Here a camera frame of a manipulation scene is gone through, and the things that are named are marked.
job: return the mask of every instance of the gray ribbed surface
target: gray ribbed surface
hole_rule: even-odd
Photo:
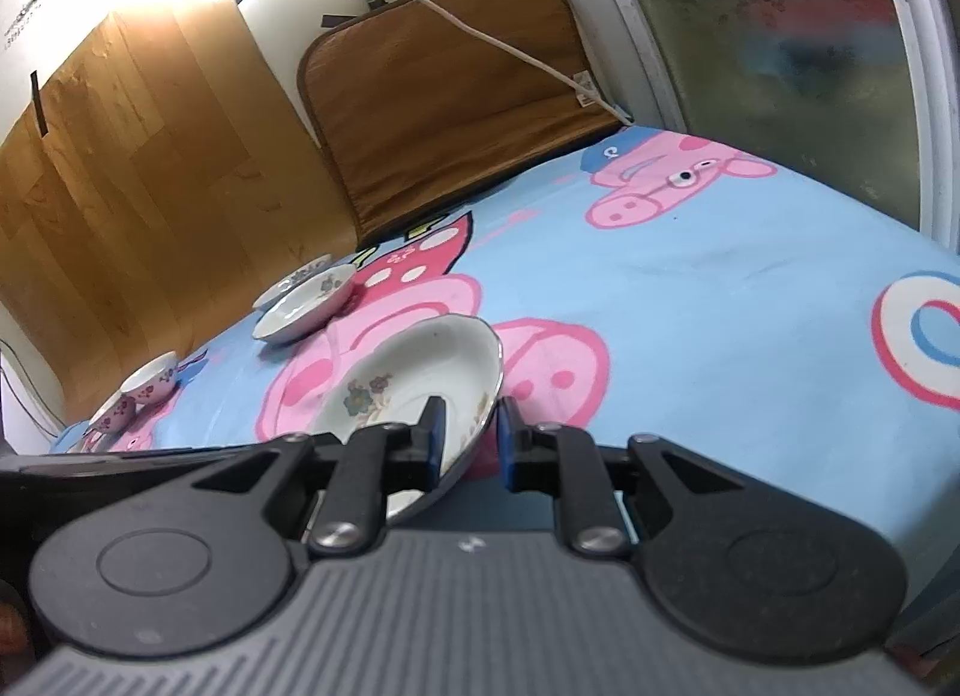
[[[52,654],[10,696],[894,696],[883,656],[815,669],[724,658],[659,617],[625,566],[550,533],[392,531],[361,560],[314,565],[243,640],[176,662]]]

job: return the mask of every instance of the blue cap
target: blue cap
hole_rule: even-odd
[[[626,127],[618,133],[614,133],[608,138],[604,138],[600,143],[594,143],[584,149],[580,156],[580,170],[587,173],[597,173],[603,170],[613,159],[626,154],[631,149],[637,148],[648,138],[652,138],[659,133],[659,130],[651,127]]]

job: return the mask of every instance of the metal screw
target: metal screw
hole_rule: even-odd
[[[360,541],[360,529],[353,523],[327,523],[314,533],[313,541],[320,547],[349,547]]]
[[[621,531],[607,525],[597,525],[580,531],[576,538],[577,549],[585,553],[611,553],[627,541]]]

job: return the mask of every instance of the white cable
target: white cable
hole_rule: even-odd
[[[546,74],[550,74],[551,76],[554,77],[554,79],[557,79],[558,81],[563,81],[563,83],[568,85],[568,87],[572,89],[574,92],[583,93],[588,98],[593,100],[594,103],[597,103],[601,108],[608,111],[608,113],[613,114],[613,116],[616,117],[616,119],[619,119],[619,122],[621,122],[621,124],[625,124],[627,125],[627,127],[633,124],[631,119],[624,116],[624,114],[622,114],[620,111],[614,108],[613,105],[610,105],[609,103],[607,103],[606,100],[600,97],[599,93],[584,89],[584,87],[580,86],[580,84],[578,84],[576,81],[574,81],[573,79],[570,79],[569,76],[564,76],[560,71],[555,70],[554,68],[551,68],[545,62],[539,61],[538,59],[536,59],[536,57],[531,57],[530,55],[528,55],[528,53],[522,52],[520,49],[516,49],[510,44],[505,44],[503,41],[497,40],[492,35],[488,35],[486,32],[482,32],[476,28],[472,28],[466,22],[462,22],[460,19],[455,17],[448,10],[446,10],[446,8],[439,6],[432,0],[416,0],[416,1],[421,2],[422,4],[426,5],[426,7],[428,7],[430,10],[442,16],[446,21],[450,22],[453,26],[455,26],[455,28],[462,29],[462,31],[467,33],[467,35],[472,35],[474,38],[479,38],[481,41],[484,41],[485,43],[489,43],[491,46],[496,46],[498,49],[501,49],[501,50],[504,50],[504,52],[507,52],[508,55],[517,57],[517,59],[522,60],[528,65],[533,65],[535,68],[541,69],[541,71],[544,71]]]
[[[30,376],[30,372],[27,371],[27,367],[23,365],[23,361],[20,360],[19,355],[16,354],[16,351],[13,350],[12,346],[4,341],[3,338],[0,338],[0,357],[3,355],[4,348],[6,348],[8,355],[13,358],[13,362],[16,364],[16,368],[14,370],[17,371],[17,379],[20,379],[22,384],[23,380],[21,377],[26,378],[27,383],[30,385],[32,396],[37,399],[37,403],[40,404],[40,407],[43,409],[44,413],[46,413],[46,416],[48,416],[48,418],[54,422],[54,426],[65,428],[66,423],[54,413],[54,410],[51,409],[50,405],[46,402],[46,400],[44,400],[43,396],[40,394],[40,390],[37,389],[37,384],[35,384],[34,380]]]
[[[0,379],[3,379],[4,381],[6,381],[7,386],[10,388],[11,394],[13,394],[13,399],[16,400],[16,402],[20,405],[20,408],[23,410],[23,413],[25,413],[25,415],[28,418],[30,418],[30,421],[34,423],[34,425],[37,426],[38,429],[44,432],[44,435],[47,437],[48,442],[51,442],[52,440],[56,440],[56,434],[51,431],[48,431],[39,422],[37,422],[37,419],[30,413],[30,410],[27,409],[26,406],[24,406],[23,401],[20,400],[20,396],[17,395],[16,390],[13,389],[13,384],[11,384],[10,377],[7,376],[6,368],[0,368]]]

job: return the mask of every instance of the wooden board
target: wooden board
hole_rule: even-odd
[[[115,12],[0,146],[0,299],[85,418],[297,265],[349,209],[232,0]]]

